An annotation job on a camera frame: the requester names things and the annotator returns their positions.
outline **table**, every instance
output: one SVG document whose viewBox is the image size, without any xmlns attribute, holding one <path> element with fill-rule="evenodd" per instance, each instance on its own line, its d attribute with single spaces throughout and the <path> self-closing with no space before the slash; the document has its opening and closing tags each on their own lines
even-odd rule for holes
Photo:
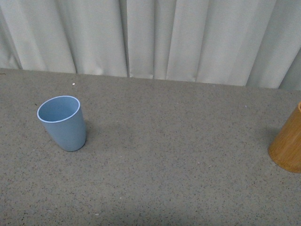
<svg viewBox="0 0 301 226">
<path fill-rule="evenodd" d="M 82 105 L 60 149 L 36 111 Z M 301 174 L 268 147 L 300 91 L 0 69 L 0 225 L 300 225 Z"/>
</svg>

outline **white curtain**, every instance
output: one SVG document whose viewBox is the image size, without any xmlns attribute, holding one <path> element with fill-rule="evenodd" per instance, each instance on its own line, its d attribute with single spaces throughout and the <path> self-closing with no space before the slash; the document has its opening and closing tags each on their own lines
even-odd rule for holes
<svg viewBox="0 0 301 226">
<path fill-rule="evenodd" d="M 300 0 L 0 0 L 0 67 L 301 89 Z"/>
</svg>

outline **cup rim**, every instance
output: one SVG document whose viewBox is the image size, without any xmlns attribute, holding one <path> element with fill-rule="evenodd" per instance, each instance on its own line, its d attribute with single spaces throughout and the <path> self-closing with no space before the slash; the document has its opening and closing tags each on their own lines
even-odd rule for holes
<svg viewBox="0 0 301 226">
<path fill-rule="evenodd" d="M 76 109 L 76 111 L 75 111 L 72 115 L 70 115 L 69 117 L 67 117 L 67 118 L 65 118 L 65 119 L 58 120 L 58 121 L 47 121 L 47 120 L 42 119 L 42 118 L 39 116 L 39 112 L 40 112 L 40 109 L 41 109 L 42 106 L 44 106 L 47 102 L 49 102 L 49 101 L 51 101 L 51 100 L 53 100 L 53 99 L 62 98 L 62 97 L 70 97 L 70 98 L 75 99 L 75 100 L 78 102 L 79 106 L 78 106 L 78 108 Z M 38 119 L 41 120 L 42 122 L 46 122 L 46 123 L 58 123 L 58 122 L 66 121 L 66 120 L 72 118 L 72 117 L 79 111 L 79 109 L 80 109 L 80 102 L 79 102 L 79 100 L 78 100 L 76 97 L 73 97 L 73 96 L 58 96 L 58 97 L 51 98 L 51 99 L 45 101 L 44 103 L 42 103 L 41 106 L 40 106 L 40 107 L 38 108 L 38 110 L 37 110 L 37 117 L 38 117 Z"/>
</svg>

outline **bamboo cup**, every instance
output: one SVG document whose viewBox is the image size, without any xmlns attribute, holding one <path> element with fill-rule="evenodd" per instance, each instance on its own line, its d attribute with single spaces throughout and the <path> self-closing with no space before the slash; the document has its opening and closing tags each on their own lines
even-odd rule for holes
<svg viewBox="0 0 301 226">
<path fill-rule="evenodd" d="M 281 168 L 301 173 L 301 102 L 269 146 L 269 156 Z"/>
</svg>

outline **curtain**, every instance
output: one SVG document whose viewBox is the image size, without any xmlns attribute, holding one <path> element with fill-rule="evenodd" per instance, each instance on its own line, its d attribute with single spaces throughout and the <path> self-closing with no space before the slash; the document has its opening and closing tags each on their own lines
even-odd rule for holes
<svg viewBox="0 0 301 226">
<path fill-rule="evenodd" d="M 0 67 L 301 90 L 301 1 L 0 0 Z"/>
</svg>

